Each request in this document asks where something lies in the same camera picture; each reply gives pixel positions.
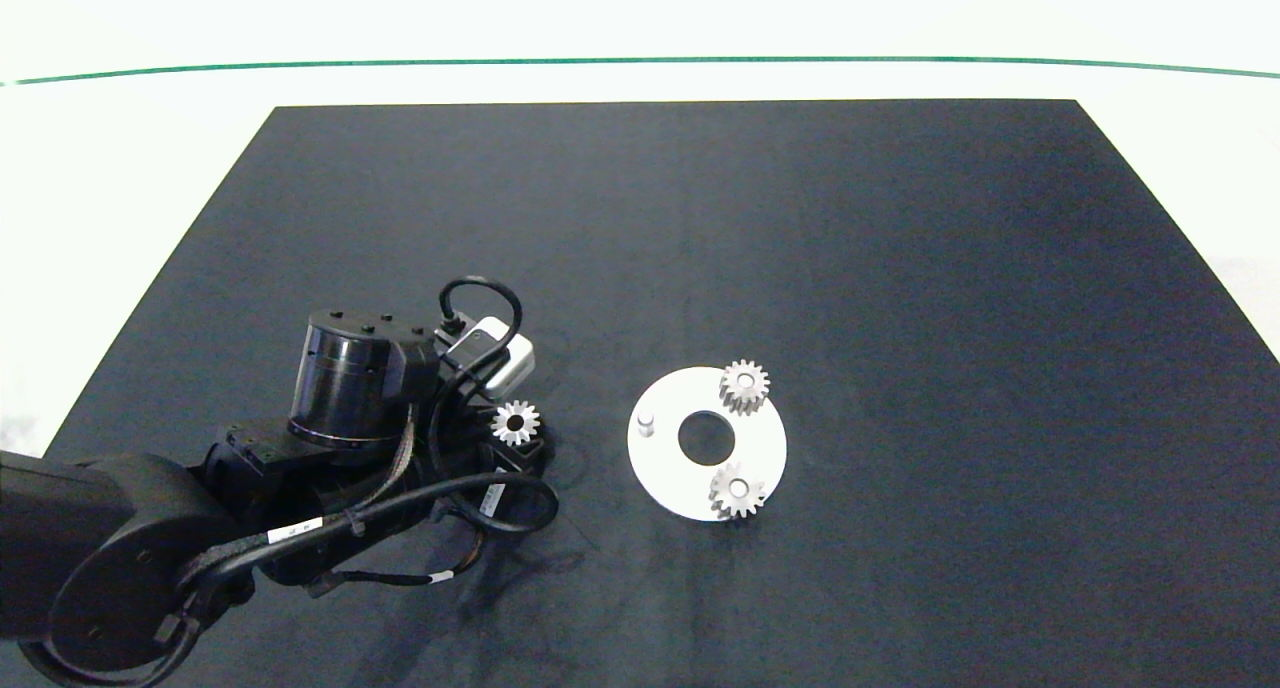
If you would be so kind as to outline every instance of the center hole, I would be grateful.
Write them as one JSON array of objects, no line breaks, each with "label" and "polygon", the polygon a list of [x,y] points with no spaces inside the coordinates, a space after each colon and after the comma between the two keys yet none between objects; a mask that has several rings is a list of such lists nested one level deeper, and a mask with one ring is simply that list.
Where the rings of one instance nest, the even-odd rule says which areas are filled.
[{"label": "center hole", "polygon": [[733,451],[733,428],[727,419],[699,410],[680,425],[680,450],[689,460],[704,465],[718,465]]}]

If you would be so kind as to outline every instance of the metal gear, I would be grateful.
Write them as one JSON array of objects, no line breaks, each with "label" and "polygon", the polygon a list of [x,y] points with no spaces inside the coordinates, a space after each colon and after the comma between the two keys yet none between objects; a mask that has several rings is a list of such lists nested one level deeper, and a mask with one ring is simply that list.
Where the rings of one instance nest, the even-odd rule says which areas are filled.
[{"label": "metal gear", "polygon": [[493,428],[495,439],[507,442],[508,446],[524,446],[536,436],[541,425],[539,416],[536,407],[530,402],[509,402],[498,407],[498,416],[494,416],[489,428]]},{"label": "metal gear", "polygon": [[769,396],[769,375],[755,361],[733,361],[721,375],[721,398],[733,413],[750,416]]},{"label": "metal gear", "polygon": [[746,518],[764,505],[764,483],[750,482],[742,477],[740,464],[730,463],[712,478],[710,497],[721,518]]}]

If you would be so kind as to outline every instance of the black cable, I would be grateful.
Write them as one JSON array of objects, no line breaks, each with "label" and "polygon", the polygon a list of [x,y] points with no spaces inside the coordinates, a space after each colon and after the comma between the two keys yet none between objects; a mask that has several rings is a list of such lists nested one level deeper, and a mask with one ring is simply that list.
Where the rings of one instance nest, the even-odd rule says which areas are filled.
[{"label": "black cable", "polygon": [[[453,373],[449,382],[445,382],[445,396],[452,396],[453,391],[457,391],[466,379],[479,381],[479,377],[475,375],[476,370],[484,368],[489,361],[497,359],[498,356],[502,356],[502,352],[507,349],[512,338],[516,338],[516,334],[520,332],[520,325],[525,318],[525,309],[520,304],[520,297],[517,297],[516,292],[512,292],[511,288],[504,286],[503,283],[493,281],[489,278],[481,278],[481,275],[465,275],[465,278],[454,278],[453,281],[448,281],[443,288],[440,288],[440,313],[444,315],[442,327],[445,331],[461,331],[461,326],[458,324],[460,318],[453,311],[453,301],[451,299],[453,290],[461,286],[485,286],[489,288],[489,290],[498,293],[498,295],[502,295],[503,299],[507,301],[507,304],[511,306],[511,325],[507,327],[507,332],[503,332],[503,336],[499,338],[494,347],[490,347],[489,350],[477,356],[475,361],[471,361],[471,363],[466,364],[465,368],[458,370],[457,373]],[[431,469],[434,469],[442,478],[448,476],[448,469],[444,465],[444,457],[440,454],[440,423],[444,416],[444,400],[435,402],[435,407],[431,410],[431,418],[426,425],[426,455],[431,462]],[[463,518],[471,520],[471,523],[476,526],[483,526],[489,529],[499,529],[503,533],[529,533],[527,527],[522,524],[499,520],[493,518],[493,515],[483,514],[483,512],[480,512],[480,509],[477,509],[471,501],[466,500],[466,497],[453,495],[449,496],[449,500],[453,503],[453,506],[461,512]]]},{"label": "black cable", "polygon": [[535,491],[543,494],[549,500],[549,506],[541,512],[538,520],[526,526],[517,526],[518,529],[515,532],[524,533],[530,529],[540,529],[556,519],[556,514],[559,510],[559,499],[556,496],[554,489],[548,482],[544,482],[544,480],[535,478],[531,474],[476,473],[466,474],[462,478],[443,480],[439,483],[430,483],[430,486],[412,489],[412,491],[388,497],[360,512],[338,512],[337,514],[325,515],[319,528],[307,529],[306,533],[300,533],[266,546],[250,549],[239,552],[239,555],[219,561],[196,579],[192,605],[197,611],[204,606],[212,605],[219,588],[229,582],[229,579],[252,570],[256,565],[262,564],[262,561],[278,560],[303,549],[330,541],[330,538],[337,537],[339,533],[351,529],[352,520],[369,523],[389,514],[389,512],[402,510],[413,504],[449,496],[458,491],[468,491],[468,489],[493,486],[494,483],[506,483],[506,486],[516,489],[535,489]]},{"label": "black cable", "polygon": [[[439,459],[438,457],[439,455],[438,437],[439,437],[439,423],[443,421],[444,416],[444,404],[447,404],[449,398],[453,396],[453,393],[458,391],[458,387],[462,386],[462,382],[466,381],[466,379],[471,379],[474,386],[471,386],[471,391],[466,393],[466,396],[462,398],[462,407],[466,407],[467,402],[471,400],[471,396],[474,396],[475,393],[479,391],[480,389],[481,379],[477,375],[479,370],[484,368],[485,364],[492,363],[494,359],[497,359],[498,356],[502,356],[502,352],[507,349],[513,338],[516,338],[516,334],[520,332],[520,325],[521,322],[524,322],[525,318],[525,309],[524,306],[520,304],[520,297],[517,297],[516,292],[512,292],[511,288],[504,286],[503,283],[493,281],[489,278],[484,278],[483,275],[463,275],[462,278],[454,278],[453,281],[448,281],[444,284],[443,288],[440,288],[440,295],[439,295],[440,313],[443,313],[444,316],[444,322],[442,325],[445,329],[445,331],[452,331],[452,332],[461,331],[461,324],[458,324],[460,318],[458,315],[454,313],[453,311],[453,301],[451,299],[453,290],[461,286],[485,286],[489,288],[489,290],[497,292],[498,295],[502,295],[503,299],[506,299],[511,306],[511,325],[507,327],[507,332],[504,332],[503,336],[499,338],[497,345],[490,347],[489,350],[485,350],[483,354],[476,356],[476,359],[471,361],[471,363],[462,366],[462,368],[460,368],[458,372],[453,375],[453,379],[449,379],[449,381],[444,384],[444,387],[440,387],[440,391],[436,393],[435,395],[435,405],[434,409],[431,410],[430,418],[428,419],[428,451],[429,455],[431,457],[431,468],[435,469],[435,472],[442,478],[445,477],[447,473],[444,471],[443,459]],[[412,448],[413,448],[412,434],[416,432],[415,412],[416,412],[416,405],[411,405],[408,414],[406,416],[404,436],[401,439],[399,446],[397,448],[396,457],[392,462],[390,468],[387,472],[387,478],[383,480],[383,482],[378,489],[374,489],[374,491],[371,491],[367,496],[362,497],[362,500],[358,504],[356,504],[357,510],[364,509],[365,506],[369,506],[375,500],[378,500],[378,497],[381,496],[384,492],[387,492],[388,489],[390,489],[393,483],[397,482],[397,480],[401,480],[402,474],[408,468],[408,457],[412,454]],[[431,451],[433,430],[436,436],[435,451]],[[460,509],[462,505],[470,506],[470,504],[462,500],[462,497],[453,497],[453,501],[454,505],[460,506]],[[481,514],[480,512],[474,509],[471,512],[467,512],[467,518],[472,520],[472,523],[485,526],[486,528],[507,529],[509,532],[509,527],[515,526],[515,524],[508,524],[507,528],[503,528],[502,526],[499,526],[498,520],[485,520],[485,515]]]},{"label": "black cable", "polygon": [[439,583],[449,578],[456,578],[471,565],[480,560],[480,552],[484,550],[485,532],[484,529],[475,528],[475,538],[471,541],[471,550],[466,552],[462,559],[460,559],[453,568],[440,572],[440,573],[428,573],[425,575],[406,575],[402,573],[371,573],[367,570],[337,570],[330,574],[328,582],[333,584],[339,583],[384,583],[387,586],[430,586],[430,583]]}]

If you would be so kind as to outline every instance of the white label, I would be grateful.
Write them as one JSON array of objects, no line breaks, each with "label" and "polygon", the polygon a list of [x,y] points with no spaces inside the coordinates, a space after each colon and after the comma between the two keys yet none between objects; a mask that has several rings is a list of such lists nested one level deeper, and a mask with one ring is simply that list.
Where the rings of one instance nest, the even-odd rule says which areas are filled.
[{"label": "white label", "polygon": [[324,526],[324,518],[312,518],[311,520],[302,520],[302,523],[273,528],[266,532],[266,542],[269,542],[269,545],[279,543],[284,538],[301,536],[302,533],[306,533],[307,529],[316,529],[321,526]]},{"label": "white label", "polygon": [[[497,469],[498,473],[507,473],[507,471]],[[493,512],[498,510],[498,501],[502,500],[502,491],[507,487],[507,483],[494,483],[489,486],[489,490],[484,492],[484,500],[480,501],[480,512],[484,515],[493,518]]]}]

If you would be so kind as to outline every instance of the white disc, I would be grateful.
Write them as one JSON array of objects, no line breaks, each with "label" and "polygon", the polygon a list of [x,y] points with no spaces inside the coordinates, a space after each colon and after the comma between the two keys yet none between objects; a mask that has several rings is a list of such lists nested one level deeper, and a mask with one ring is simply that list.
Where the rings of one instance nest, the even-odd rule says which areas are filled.
[{"label": "white disc", "polygon": [[[742,478],[773,494],[787,464],[787,434],[765,398],[749,416],[728,409],[719,396],[722,368],[694,366],[663,375],[649,386],[627,422],[631,468],[664,509],[694,520],[727,520],[712,510],[710,483],[723,464],[741,465]],[[733,451],[716,465],[694,463],[680,448],[680,425],[695,413],[721,416],[733,430]]]}]

